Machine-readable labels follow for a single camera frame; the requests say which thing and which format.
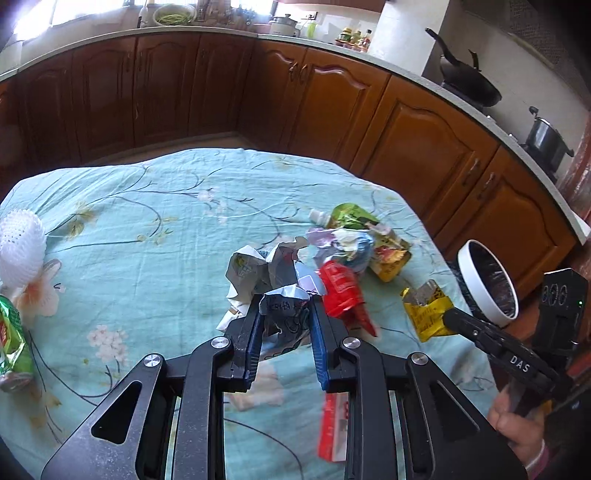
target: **wooden cabinet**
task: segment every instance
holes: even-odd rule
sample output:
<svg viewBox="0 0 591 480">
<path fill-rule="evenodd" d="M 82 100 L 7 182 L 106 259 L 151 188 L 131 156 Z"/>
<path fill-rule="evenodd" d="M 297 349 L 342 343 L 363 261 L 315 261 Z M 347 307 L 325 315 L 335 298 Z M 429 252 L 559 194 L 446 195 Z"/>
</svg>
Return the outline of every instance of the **wooden cabinet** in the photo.
<svg viewBox="0 0 591 480">
<path fill-rule="evenodd" d="M 134 147 L 135 38 L 115 38 L 74 51 L 72 95 L 82 161 Z"/>
<path fill-rule="evenodd" d="M 349 168 L 390 74 L 356 60 L 308 49 L 280 150 Z"/>
<path fill-rule="evenodd" d="M 25 142 L 18 123 L 16 79 L 0 83 L 0 202 L 19 180 L 34 174 L 25 163 Z"/>
<path fill-rule="evenodd" d="M 465 114 L 392 76 L 351 172 L 398 192 L 435 236 L 480 178 L 497 146 Z"/>
<path fill-rule="evenodd" d="M 189 136 L 236 130 L 253 38 L 202 34 L 193 79 Z"/>
<path fill-rule="evenodd" d="M 564 215 L 548 191 L 500 148 L 435 243 L 449 260 L 469 239 L 497 256 L 523 299 L 575 245 Z"/>
<path fill-rule="evenodd" d="M 19 74 L 20 121 L 28 153 L 43 171 L 80 164 L 72 105 L 72 51 Z"/>
<path fill-rule="evenodd" d="M 238 131 L 263 151 L 277 151 L 306 48 L 258 40 L 242 101 Z"/>
<path fill-rule="evenodd" d="M 199 35 L 168 33 L 138 39 L 135 56 L 136 146 L 187 136 Z"/>
</svg>

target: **frying pan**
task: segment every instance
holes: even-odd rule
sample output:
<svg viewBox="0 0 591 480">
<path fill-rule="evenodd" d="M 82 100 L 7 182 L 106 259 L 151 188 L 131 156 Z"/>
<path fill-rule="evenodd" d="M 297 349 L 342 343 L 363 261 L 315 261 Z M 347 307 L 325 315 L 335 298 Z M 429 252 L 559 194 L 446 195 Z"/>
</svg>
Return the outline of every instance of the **frying pan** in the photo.
<svg viewBox="0 0 591 480">
<path fill-rule="evenodd" d="M 455 58 L 443 39 L 433 30 L 426 28 L 425 32 L 432 36 L 443 50 L 440 68 L 444 82 L 452 85 L 468 98 L 482 106 L 494 106 L 499 103 L 502 96 L 499 90 L 480 73 L 478 55 L 476 53 L 469 50 L 474 64 L 470 66 Z"/>
</svg>

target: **light blue tablecloth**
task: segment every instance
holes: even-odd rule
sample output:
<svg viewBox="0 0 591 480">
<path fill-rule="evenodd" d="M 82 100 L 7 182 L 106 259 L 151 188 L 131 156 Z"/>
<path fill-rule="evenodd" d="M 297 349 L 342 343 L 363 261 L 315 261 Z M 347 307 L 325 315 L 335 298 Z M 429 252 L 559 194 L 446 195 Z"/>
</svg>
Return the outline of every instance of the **light blue tablecloth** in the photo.
<svg viewBox="0 0 591 480">
<path fill-rule="evenodd" d="M 46 261 L 62 262 L 51 280 L 60 290 L 57 313 L 31 327 L 35 384 L 0 393 L 0 435 L 17 459 L 38 478 L 146 353 L 185 355 L 215 336 L 229 305 L 225 271 L 235 250 L 302 235 L 310 208 L 330 211 L 344 202 L 413 244 L 413 258 L 393 282 L 372 273 L 362 279 L 369 313 L 382 326 L 376 346 L 403 357 L 426 352 L 485 413 L 496 394 L 485 355 L 457 336 L 419 344 L 402 308 L 403 287 L 433 278 L 467 310 L 423 224 L 396 192 L 325 161 L 187 150 L 130 166 L 42 174 L 2 202 L 0 215 L 16 208 L 38 214 L 48 233 Z M 306 250 L 300 256 L 312 264 Z M 310 347 L 270 361 L 264 372 L 262 404 L 247 411 L 226 405 L 228 478 L 342 479 L 343 465 L 316 453 L 323 393 Z"/>
</svg>

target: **kitchen countertop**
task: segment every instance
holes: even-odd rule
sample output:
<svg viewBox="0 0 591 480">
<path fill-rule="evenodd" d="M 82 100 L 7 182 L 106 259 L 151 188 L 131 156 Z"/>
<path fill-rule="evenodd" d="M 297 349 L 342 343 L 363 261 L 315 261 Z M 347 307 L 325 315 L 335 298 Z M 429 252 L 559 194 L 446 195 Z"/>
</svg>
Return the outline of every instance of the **kitchen countertop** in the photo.
<svg viewBox="0 0 591 480">
<path fill-rule="evenodd" d="M 273 41 L 281 41 L 285 43 L 293 43 L 297 45 L 302 45 L 305 47 L 312 47 L 318 48 L 319 50 L 325 50 L 333 53 L 337 53 L 346 57 L 353 58 L 355 60 L 360 60 L 362 62 L 374 65 L 376 67 L 380 67 L 382 69 L 388 70 L 392 74 L 397 76 L 406 78 L 421 87 L 431 91 L 435 95 L 446 100 L 448 103 L 452 104 L 455 108 L 463 111 L 466 115 L 472 117 L 476 122 L 480 123 L 486 130 L 488 130 L 494 137 L 496 137 L 503 145 L 511 150 L 515 156 L 517 156 L 522 163 L 532 172 L 533 175 L 538 178 L 540 183 L 545 187 L 551 197 L 554 199 L 556 205 L 562 210 L 564 213 L 565 218 L 568 220 L 573 232 L 576 234 L 579 242 L 584 244 L 586 241 L 586 232 L 583 231 L 583 228 L 580 224 L 580 219 L 574 214 L 574 212 L 569 208 L 568 204 L 564 197 L 560 194 L 556 186 L 551 182 L 551 180 L 546 176 L 546 174 L 542 171 L 542 169 L 538 166 L 538 164 L 518 145 L 518 143 L 510 137 L 504 130 L 502 130 L 495 121 L 487 118 L 483 113 L 476 110 L 472 105 L 466 103 L 461 98 L 457 97 L 453 93 L 449 92 L 448 90 L 442 88 L 441 86 L 433 83 L 431 80 L 427 80 L 424 77 L 416 75 L 414 73 L 409 72 L 408 70 L 404 70 L 392 63 L 388 63 L 387 61 L 378 59 L 373 57 L 367 53 L 356 52 L 350 50 L 348 48 L 338 47 L 336 45 L 332 45 L 329 43 L 319 42 L 316 40 L 309 40 L 307 38 L 296 38 L 296 37 L 283 37 L 280 35 L 264 35 L 264 34 L 255 34 L 251 32 L 244 32 L 240 30 L 232 30 L 229 28 L 216 28 L 216 27 L 148 27 L 148 28 L 140 28 L 140 29 L 133 29 L 133 30 L 123 30 L 117 31 L 113 33 L 108 33 L 105 35 L 99 35 L 96 37 L 85 38 L 84 40 L 77 41 L 75 43 L 71 43 L 64 47 L 58 48 L 53 50 L 49 53 L 41 55 L 34 60 L 31 60 L 27 63 L 24 63 L 18 68 L 0 74 L 0 82 L 10 78 L 11 76 L 21 72 L 40 61 L 43 61 L 47 58 L 50 58 L 54 55 L 62 53 L 67 50 L 71 50 L 73 48 L 82 47 L 84 45 L 108 40 L 110 38 L 118 38 L 118 37 L 125 37 L 130 35 L 144 35 L 148 33 L 166 33 L 166 32 L 177 32 L 177 31 L 188 31 L 188 32 L 209 32 L 209 33 L 224 33 L 229 35 L 240 35 L 244 37 L 251 37 L 251 38 L 260 38 L 262 40 L 273 40 Z"/>
</svg>

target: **human hand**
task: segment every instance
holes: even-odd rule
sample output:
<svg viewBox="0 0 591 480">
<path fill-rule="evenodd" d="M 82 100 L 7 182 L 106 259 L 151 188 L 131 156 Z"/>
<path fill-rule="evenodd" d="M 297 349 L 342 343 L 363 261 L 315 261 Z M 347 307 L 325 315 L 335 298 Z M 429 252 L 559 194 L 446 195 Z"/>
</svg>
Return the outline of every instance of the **human hand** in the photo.
<svg viewBox="0 0 591 480">
<path fill-rule="evenodd" d="M 509 412 L 510 403 L 507 385 L 496 396 L 486 418 L 497 432 L 511 440 L 509 446 L 521 463 L 527 466 L 542 450 L 544 412 L 536 408 L 525 419 Z"/>
</svg>

